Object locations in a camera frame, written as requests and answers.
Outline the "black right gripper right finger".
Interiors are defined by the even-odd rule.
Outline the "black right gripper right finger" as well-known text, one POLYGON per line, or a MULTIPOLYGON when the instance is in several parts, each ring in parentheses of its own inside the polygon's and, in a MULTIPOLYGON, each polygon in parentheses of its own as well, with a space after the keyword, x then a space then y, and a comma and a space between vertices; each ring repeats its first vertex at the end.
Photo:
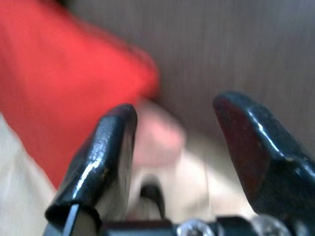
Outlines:
POLYGON ((295 138, 243 94, 222 93, 213 108, 254 212, 315 221, 315 161, 295 138))

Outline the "red fabric pillow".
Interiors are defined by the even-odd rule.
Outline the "red fabric pillow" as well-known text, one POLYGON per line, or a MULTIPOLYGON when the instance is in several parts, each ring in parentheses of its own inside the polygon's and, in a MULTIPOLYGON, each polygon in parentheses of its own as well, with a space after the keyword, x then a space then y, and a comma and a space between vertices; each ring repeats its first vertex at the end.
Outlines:
POLYGON ((55 187, 98 119, 153 96, 158 77, 145 52, 54 0, 0 0, 0 112, 55 187))

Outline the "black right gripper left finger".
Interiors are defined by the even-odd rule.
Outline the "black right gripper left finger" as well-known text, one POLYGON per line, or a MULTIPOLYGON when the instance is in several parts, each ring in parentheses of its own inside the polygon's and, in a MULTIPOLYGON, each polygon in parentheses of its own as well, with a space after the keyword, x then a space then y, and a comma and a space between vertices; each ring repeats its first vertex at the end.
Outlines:
POLYGON ((82 207, 97 225, 126 217, 136 128, 131 104, 118 105, 99 119, 45 212, 54 236, 62 235, 73 205, 82 207))

